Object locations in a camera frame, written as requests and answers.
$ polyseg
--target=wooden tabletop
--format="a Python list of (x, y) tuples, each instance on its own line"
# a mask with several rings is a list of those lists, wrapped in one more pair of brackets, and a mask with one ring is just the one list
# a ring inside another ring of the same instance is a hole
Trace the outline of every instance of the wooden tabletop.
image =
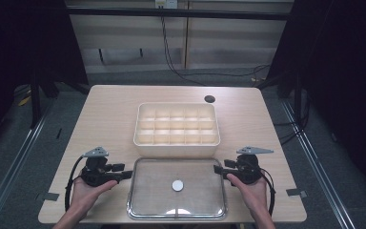
[[(64, 214), (65, 187), (75, 161), (96, 146), (109, 152), (108, 163), (125, 163), (132, 170), (140, 158), (133, 144), (138, 107), (148, 102), (205, 102), (204, 97), (215, 97), (220, 144), (214, 158), (235, 160), (236, 150), (251, 145), (274, 150), (258, 155), (260, 167), (274, 179), (275, 206), (273, 220), (299, 222), (307, 215), (299, 196), (289, 197), (288, 189), (296, 188), (293, 176), (275, 133), (272, 120), (260, 90), (252, 88), (180, 87), (180, 86), (94, 86), (73, 130), (68, 147), (52, 181), (50, 193), (59, 194), (57, 201), (46, 200), (38, 216), (43, 223), (56, 223)], [(76, 173), (85, 165), (79, 163)], [(127, 215), (127, 199), (131, 180), (103, 194), (82, 222), (143, 223)], [(239, 191), (225, 180), (228, 212), (218, 223), (253, 221)]]

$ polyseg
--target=gray floor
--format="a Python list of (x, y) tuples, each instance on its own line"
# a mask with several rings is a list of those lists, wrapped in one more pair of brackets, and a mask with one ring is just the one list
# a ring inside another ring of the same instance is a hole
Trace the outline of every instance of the gray floor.
[[(252, 87), (267, 73), (251, 74), (252, 69), (191, 70), (183, 73), (225, 73), (246, 76), (197, 75), (185, 76), (207, 86)], [(182, 79), (171, 71), (145, 71), (131, 73), (92, 73), (94, 84), (134, 84), (134, 85), (188, 85), (198, 84)], [(35, 141), (25, 165), (10, 190), (10, 194), (0, 211), (0, 228), (50, 228), (38, 221), (42, 201), (39, 194), (48, 192), (59, 161), (67, 147), (72, 130), (85, 102), (86, 96), (66, 85), (58, 85), (60, 95), (52, 102), (42, 131)], [(262, 91), (273, 123), (288, 122), (282, 100), (276, 95), (276, 87)], [(31, 124), (31, 104), (17, 106), (21, 96), (10, 109), (0, 135), (0, 182), (6, 175), (17, 155)], [(43, 96), (43, 108), (50, 104)], [(278, 137), (293, 131), (292, 127), (276, 126)], [(334, 142), (330, 128), (312, 106), (306, 133), (316, 154), (325, 168), (331, 182), (343, 200), (356, 228), (366, 228), (366, 179), (354, 166), (344, 148)], [(308, 218), (301, 223), (278, 223), (277, 228), (341, 228), (333, 208), (326, 198), (315, 173), (305, 157), (296, 137), (283, 146), (295, 183), (299, 190), (306, 191), (303, 199)], [(100, 225), (79, 225), (78, 228), (99, 228)]]

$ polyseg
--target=hand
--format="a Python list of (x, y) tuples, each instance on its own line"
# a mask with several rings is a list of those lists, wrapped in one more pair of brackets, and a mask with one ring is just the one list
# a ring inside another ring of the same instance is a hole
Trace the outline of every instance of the hand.
[(116, 180), (108, 181), (98, 187), (91, 187), (79, 177), (73, 182), (73, 194), (70, 209), (55, 224), (54, 228), (72, 228), (82, 220), (93, 207), (99, 196), (117, 184)]
[(232, 174), (228, 174), (227, 179), (239, 189), (245, 205), (254, 218), (257, 228), (275, 228), (272, 217), (267, 209), (266, 180), (262, 177), (255, 183), (246, 185)]

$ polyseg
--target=white plastic bin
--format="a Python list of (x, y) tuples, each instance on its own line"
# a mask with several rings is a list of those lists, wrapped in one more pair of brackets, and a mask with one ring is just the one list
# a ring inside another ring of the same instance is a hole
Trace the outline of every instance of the white plastic bin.
[(220, 142), (215, 108), (209, 103), (143, 103), (133, 142), (144, 157), (212, 157)]

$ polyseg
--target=black cable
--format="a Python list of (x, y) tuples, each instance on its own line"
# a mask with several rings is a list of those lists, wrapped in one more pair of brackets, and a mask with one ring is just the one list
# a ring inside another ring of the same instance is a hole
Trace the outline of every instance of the black cable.
[(296, 137), (297, 135), (299, 135), (300, 133), (302, 133), (305, 130), (305, 128), (307, 127), (307, 124), (308, 124), (308, 120), (309, 120), (310, 107), (311, 107), (311, 98), (307, 94), (307, 101), (306, 101), (305, 106), (304, 106), (304, 113), (305, 113), (305, 115), (301, 118), (301, 120), (300, 120), (301, 123), (292, 122), (292, 124), (298, 124), (298, 127), (299, 127), (298, 128), (298, 131), (296, 131), (293, 134), (285, 135), (285, 136), (281, 137), (280, 139), (289, 137), (288, 139), (286, 139), (285, 141), (283, 141), (283, 142), (280, 143), (281, 146), (287, 144), (294, 137)]
[(166, 26), (165, 26), (165, 18), (164, 17), (161, 17), (161, 22), (162, 22), (164, 53), (165, 53), (166, 63), (168, 65), (168, 68), (173, 73), (177, 74), (183, 80), (187, 80), (187, 81), (193, 82), (195, 84), (199, 84), (201, 86), (207, 86), (207, 85), (205, 85), (203, 83), (200, 83), (200, 82), (197, 82), (197, 81), (188, 79), (188, 78), (186, 78), (184, 76), (191, 76), (191, 75), (222, 75), (222, 76), (230, 76), (230, 77), (243, 77), (243, 76), (248, 76), (248, 75), (254, 74), (254, 77), (255, 77), (255, 74), (256, 73), (262, 71), (265, 68), (270, 67), (270, 65), (259, 65), (259, 66), (256, 66), (251, 73), (243, 73), (243, 74), (226, 74), (226, 73), (179, 73), (174, 68), (174, 65), (173, 65), (173, 62), (172, 62), (172, 57), (171, 57), (171, 54), (169, 52), (169, 44), (168, 44), (168, 39), (167, 39), (167, 35), (166, 35)]
[(71, 175), (70, 175), (70, 179), (68, 179), (68, 184), (67, 187), (65, 187), (65, 211), (68, 211), (68, 209), (70, 208), (70, 197), (71, 197), (71, 189), (72, 189), (72, 185), (73, 185), (73, 174), (75, 173), (76, 167), (79, 164), (79, 161), (81, 161), (83, 157), (80, 156), (75, 164), (73, 165), (72, 171), (71, 171)]
[[(305, 120), (307, 118), (306, 115), (304, 115), (301, 120)], [(296, 122), (281, 122), (281, 123), (273, 123), (274, 126), (288, 126), (288, 125), (293, 125), (296, 124)]]
[(165, 18), (161, 17), (160, 19), (162, 21), (162, 32), (163, 32), (163, 43), (164, 43), (165, 58), (166, 58), (166, 63), (168, 64), (169, 69), (172, 72), (174, 72), (175, 74), (177, 74), (183, 80), (190, 81), (192, 83), (195, 83), (195, 84), (198, 84), (198, 85), (201, 85), (201, 86), (207, 86), (207, 85), (202, 84), (200, 82), (197, 82), (197, 81), (194, 81), (194, 80), (183, 77), (183, 75), (178, 73), (177, 70), (174, 68), (172, 58), (171, 58), (171, 54), (169, 53), (169, 44), (168, 44), (168, 39), (167, 39), (167, 36), (166, 36), (166, 28), (165, 28)]
[[(274, 208), (275, 208), (275, 183), (273, 182), (273, 178), (272, 178), (272, 176), (270, 175), (270, 173), (269, 172), (267, 172), (267, 170), (265, 170), (265, 169), (262, 169), (262, 168), (260, 168), (260, 167), (258, 167), (258, 168), (256, 168), (256, 167), (254, 167), (253, 166), (253, 164), (251, 164), (251, 163), (249, 163), (248, 161), (246, 161), (246, 160), (244, 160), (244, 159), (241, 159), (241, 158), (239, 158), (238, 159), (238, 161), (242, 161), (242, 162), (244, 162), (245, 164), (247, 164), (247, 165), (249, 165), (250, 167), (252, 167), (252, 168), (254, 168), (255, 170), (257, 170), (258, 172), (259, 172), (259, 174), (264, 178), (264, 180), (266, 180), (266, 182), (267, 182), (267, 185), (269, 186), (269, 188), (270, 188), (270, 206), (269, 206), (269, 214), (270, 214), (270, 216), (273, 214), (273, 210), (274, 210)], [(266, 174), (268, 174), (269, 175), (269, 177), (270, 177), (270, 180), (272, 181), (272, 182), (270, 182), (267, 178), (266, 178), (266, 176), (261, 172), (261, 171), (264, 171)]]

